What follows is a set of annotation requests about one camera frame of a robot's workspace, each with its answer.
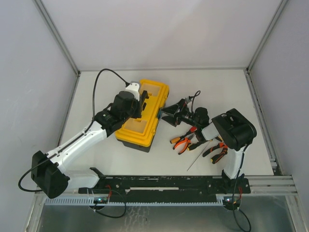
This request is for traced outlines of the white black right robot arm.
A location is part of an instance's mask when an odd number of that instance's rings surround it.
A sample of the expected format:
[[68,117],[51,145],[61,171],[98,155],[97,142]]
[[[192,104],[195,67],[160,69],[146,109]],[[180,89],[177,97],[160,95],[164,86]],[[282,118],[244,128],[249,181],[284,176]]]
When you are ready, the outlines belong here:
[[245,151],[257,136],[255,126],[235,108],[209,118],[206,108],[193,109],[193,103],[194,97],[189,96],[161,109],[161,113],[164,114],[162,120],[170,125],[176,127],[184,122],[191,126],[185,135],[171,139],[170,143],[175,147],[184,144],[183,151],[186,151],[217,140],[218,144],[204,151],[202,156],[221,149],[219,154],[211,158],[212,164],[228,156],[222,175],[229,180],[238,179],[241,176]]

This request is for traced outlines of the yellow black plastic toolbox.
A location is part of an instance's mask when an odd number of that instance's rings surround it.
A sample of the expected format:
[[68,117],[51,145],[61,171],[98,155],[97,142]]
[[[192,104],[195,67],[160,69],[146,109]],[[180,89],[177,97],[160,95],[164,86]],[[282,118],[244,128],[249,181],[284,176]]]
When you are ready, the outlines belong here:
[[161,109],[165,107],[169,96],[169,86],[152,80],[141,79],[139,94],[147,92],[143,101],[141,117],[130,118],[114,134],[124,146],[149,152],[161,118]]

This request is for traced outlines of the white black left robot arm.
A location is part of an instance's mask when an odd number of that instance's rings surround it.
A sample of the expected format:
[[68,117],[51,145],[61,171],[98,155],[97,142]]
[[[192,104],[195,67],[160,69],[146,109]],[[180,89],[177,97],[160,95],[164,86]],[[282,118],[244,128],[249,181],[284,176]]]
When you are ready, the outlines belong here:
[[140,118],[148,97],[147,91],[143,91],[138,100],[129,91],[119,92],[86,129],[45,154],[36,152],[32,157],[31,179],[50,199],[68,189],[93,188],[103,177],[97,168],[69,172],[68,167],[89,148],[119,130],[128,119]]

